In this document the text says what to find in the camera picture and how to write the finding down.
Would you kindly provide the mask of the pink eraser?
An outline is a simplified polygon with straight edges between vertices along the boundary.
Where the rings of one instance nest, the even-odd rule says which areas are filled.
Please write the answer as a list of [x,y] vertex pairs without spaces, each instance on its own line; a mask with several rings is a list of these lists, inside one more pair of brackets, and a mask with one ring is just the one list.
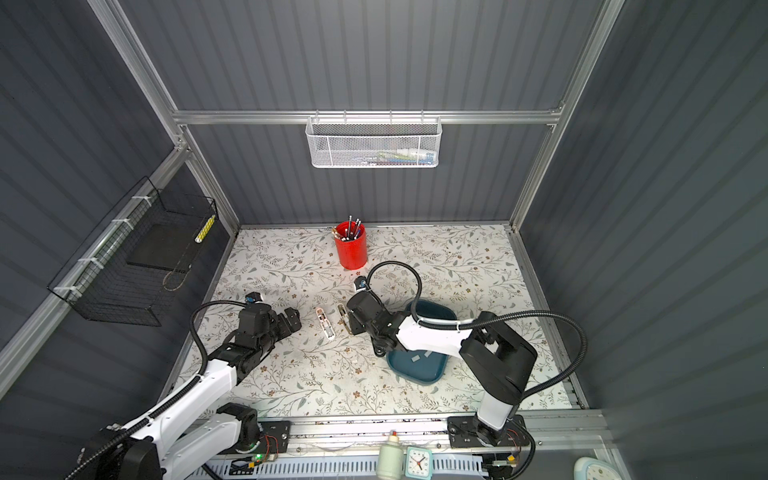
[[315,313],[316,313],[317,320],[318,320],[318,322],[320,324],[320,327],[321,327],[321,329],[322,329],[326,339],[329,340],[329,341],[334,340],[335,337],[336,337],[336,334],[335,334],[335,331],[333,329],[332,323],[328,319],[325,311],[322,308],[318,307],[315,310]]

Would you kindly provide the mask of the teal plastic tray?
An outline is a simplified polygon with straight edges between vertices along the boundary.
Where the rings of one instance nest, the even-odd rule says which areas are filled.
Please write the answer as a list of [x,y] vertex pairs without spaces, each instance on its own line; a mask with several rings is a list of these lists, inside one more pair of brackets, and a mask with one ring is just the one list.
[[[428,300],[419,300],[416,312],[433,319],[457,319],[450,308]],[[447,355],[429,350],[392,351],[386,356],[387,364],[395,374],[422,386],[432,385],[442,378],[447,359]]]

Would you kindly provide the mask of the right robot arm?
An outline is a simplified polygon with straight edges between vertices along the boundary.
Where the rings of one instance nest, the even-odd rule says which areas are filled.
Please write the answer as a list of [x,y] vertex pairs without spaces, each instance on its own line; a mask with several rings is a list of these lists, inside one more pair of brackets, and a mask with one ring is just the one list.
[[369,290],[355,293],[347,309],[369,334],[376,354],[424,350],[463,360],[484,390],[476,418],[487,431],[503,430],[522,403],[538,353],[501,317],[482,312],[479,325],[416,319],[406,311],[389,311]]

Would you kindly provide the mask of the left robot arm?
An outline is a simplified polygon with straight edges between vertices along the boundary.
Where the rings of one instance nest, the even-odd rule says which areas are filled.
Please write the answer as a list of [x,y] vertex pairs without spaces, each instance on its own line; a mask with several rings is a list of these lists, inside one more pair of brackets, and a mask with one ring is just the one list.
[[239,326],[213,352],[190,331],[200,369],[157,405],[123,426],[105,427],[82,449],[71,479],[184,479],[222,451],[259,463],[284,451],[287,435],[269,433],[255,409],[229,402],[195,421],[255,370],[276,344],[298,332],[300,313],[282,313],[256,294],[240,303]]

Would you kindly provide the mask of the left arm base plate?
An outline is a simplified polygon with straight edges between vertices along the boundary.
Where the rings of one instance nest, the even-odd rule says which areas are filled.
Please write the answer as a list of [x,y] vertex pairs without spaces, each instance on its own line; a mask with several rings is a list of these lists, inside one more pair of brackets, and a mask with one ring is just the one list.
[[219,454],[269,454],[287,452],[292,423],[282,421],[260,421],[257,427],[245,426],[238,433],[233,445],[220,450]]

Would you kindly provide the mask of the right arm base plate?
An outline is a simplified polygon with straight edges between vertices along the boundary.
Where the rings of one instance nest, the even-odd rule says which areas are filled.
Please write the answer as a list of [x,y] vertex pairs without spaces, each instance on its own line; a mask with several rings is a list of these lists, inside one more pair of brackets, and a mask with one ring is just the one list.
[[510,447],[519,450],[531,442],[521,415],[509,417],[500,430],[493,430],[477,416],[451,416],[446,423],[452,448]]

